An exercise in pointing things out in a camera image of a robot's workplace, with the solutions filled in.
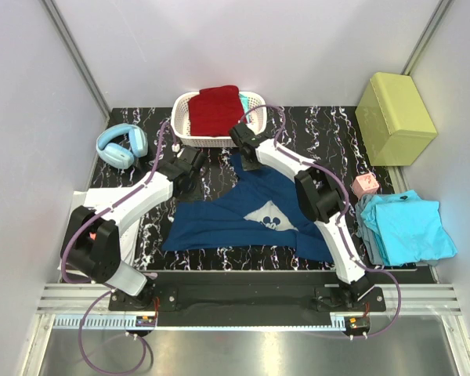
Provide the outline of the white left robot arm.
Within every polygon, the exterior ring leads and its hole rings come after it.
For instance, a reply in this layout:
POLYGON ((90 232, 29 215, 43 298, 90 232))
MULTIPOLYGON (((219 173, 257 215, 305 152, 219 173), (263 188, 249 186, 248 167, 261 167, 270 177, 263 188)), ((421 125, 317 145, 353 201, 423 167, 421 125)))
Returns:
POLYGON ((205 153, 185 146, 171 160, 154 164, 137 184, 115 199, 96 208, 75 208, 60 252, 63 279, 73 282, 66 271, 66 266, 71 266, 90 281, 124 292, 133 308, 147 309, 154 292, 146 286, 148 278, 122 260, 121 235, 159 204, 194 192, 206 159, 205 153))

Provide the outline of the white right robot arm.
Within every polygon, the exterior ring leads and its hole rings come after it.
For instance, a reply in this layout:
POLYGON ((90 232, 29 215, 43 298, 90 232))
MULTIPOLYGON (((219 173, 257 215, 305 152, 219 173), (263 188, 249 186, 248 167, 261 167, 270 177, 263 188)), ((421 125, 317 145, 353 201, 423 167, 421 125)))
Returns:
POLYGON ((229 131, 250 167, 265 165, 292 180, 302 214, 321 232, 333 258, 339 283, 338 300, 349 310, 365 305, 374 287, 356 252, 345 220, 348 194, 341 180, 314 160, 274 139, 255 134, 245 123, 229 131))

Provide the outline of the navy blue t shirt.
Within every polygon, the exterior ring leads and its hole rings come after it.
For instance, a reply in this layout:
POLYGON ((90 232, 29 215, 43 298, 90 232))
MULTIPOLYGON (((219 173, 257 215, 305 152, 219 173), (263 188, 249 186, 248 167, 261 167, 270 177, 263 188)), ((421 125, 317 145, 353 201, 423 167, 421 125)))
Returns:
POLYGON ((269 167, 246 172, 239 154, 230 162, 237 185, 214 201, 179 203, 163 251, 265 245, 333 261, 319 229, 302 214, 290 179, 269 167))

